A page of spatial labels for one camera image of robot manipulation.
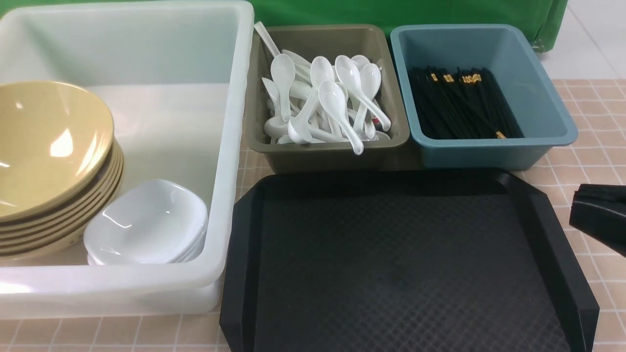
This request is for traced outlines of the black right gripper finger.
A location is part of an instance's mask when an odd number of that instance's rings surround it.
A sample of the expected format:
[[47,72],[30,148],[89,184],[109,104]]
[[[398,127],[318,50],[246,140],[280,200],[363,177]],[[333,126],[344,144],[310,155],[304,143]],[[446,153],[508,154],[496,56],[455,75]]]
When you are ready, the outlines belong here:
[[569,225],[626,256],[626,187],[582,183],[573,194]]

